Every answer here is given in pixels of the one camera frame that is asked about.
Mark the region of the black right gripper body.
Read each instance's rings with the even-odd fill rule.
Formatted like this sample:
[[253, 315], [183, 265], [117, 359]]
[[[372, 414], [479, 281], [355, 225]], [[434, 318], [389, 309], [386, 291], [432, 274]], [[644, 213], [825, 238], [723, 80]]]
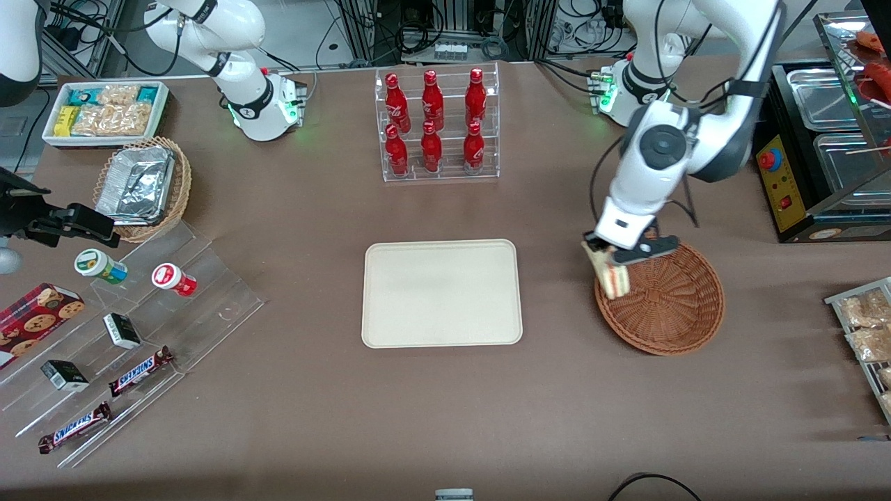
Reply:
[[49, 191], [1, 168], [1, 232], [3, 237], [57, 247], [65, 228], [64, 210], [45, 202]]

